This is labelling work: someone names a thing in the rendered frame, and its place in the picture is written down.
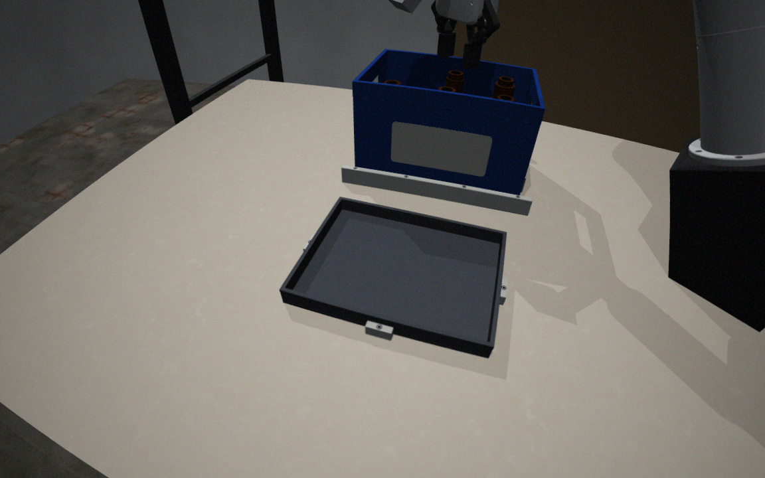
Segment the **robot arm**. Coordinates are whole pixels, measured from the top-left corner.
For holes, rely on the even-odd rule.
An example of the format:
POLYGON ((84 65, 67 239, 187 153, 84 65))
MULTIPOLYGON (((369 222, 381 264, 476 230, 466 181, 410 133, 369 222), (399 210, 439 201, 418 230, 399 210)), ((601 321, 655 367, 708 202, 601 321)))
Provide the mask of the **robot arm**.
POLYGON ((701 138, 693 160, 765 165, 765 0, 693 0, 701 138))

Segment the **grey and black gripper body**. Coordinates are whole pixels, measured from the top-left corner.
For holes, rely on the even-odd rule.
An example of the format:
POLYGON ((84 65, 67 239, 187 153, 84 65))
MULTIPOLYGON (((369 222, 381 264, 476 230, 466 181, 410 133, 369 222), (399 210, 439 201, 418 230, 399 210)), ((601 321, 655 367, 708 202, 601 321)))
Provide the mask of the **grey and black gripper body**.
MULTIPOLYGON (((436 11, 443 17, 474 25, 482 17, 484 3, 485 0, 436 0, 436 11)), ((497 13, 499 0, 491 0, 491 3, 497 13)))

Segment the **dark blue crate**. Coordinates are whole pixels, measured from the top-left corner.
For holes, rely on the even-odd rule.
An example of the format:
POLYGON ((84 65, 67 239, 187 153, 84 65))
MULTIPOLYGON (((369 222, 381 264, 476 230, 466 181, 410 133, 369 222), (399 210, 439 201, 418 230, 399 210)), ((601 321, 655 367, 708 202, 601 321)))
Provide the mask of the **dark blue crate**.
POLYGON ((520 66, 463 60, 382 51, 352 81, 355 167, 521 194, 541 126, 533 88, 520 66), (464 94, 438 90, 449 70, 464 73, 464 94), (500 76, 514 101, 489 98, 500 76))

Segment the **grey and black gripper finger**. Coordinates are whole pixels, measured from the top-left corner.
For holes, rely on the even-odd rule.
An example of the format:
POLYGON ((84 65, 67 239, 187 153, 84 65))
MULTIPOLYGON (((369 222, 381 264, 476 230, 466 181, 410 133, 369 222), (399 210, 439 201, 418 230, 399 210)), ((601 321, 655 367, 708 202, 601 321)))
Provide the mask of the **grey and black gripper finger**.
POLYGON ((456 33, 454 32, 454 28, 456 26, 456 23, 458 21, 455 21, 454 19, 449 19, 447 17, 443 17, 436 11, 436 0, 433 2, 431 9, 433 10, 433 14, 436 19, 437 23, 437 31, 438 33, 438 57, 447 57, 447 56, 453 56, 454 55, 454 47, 455 47, 455 40, 456 40, 456 33), (449 22, 449 20, 450 22, 449 22), (447 22, 447 23, 446 23, 447 22))
POLYGON ((462 61, 462 68, 465 69, 479 67, 482 45, 494 31, 500 28, 500 21, 491 0, 485 0, 482 12, 482 17, 477 20, 476 24, 466 24, 468 43, 464 45, 464 60, 462 61), (474 27, 477 27, 476 33, 474 27))

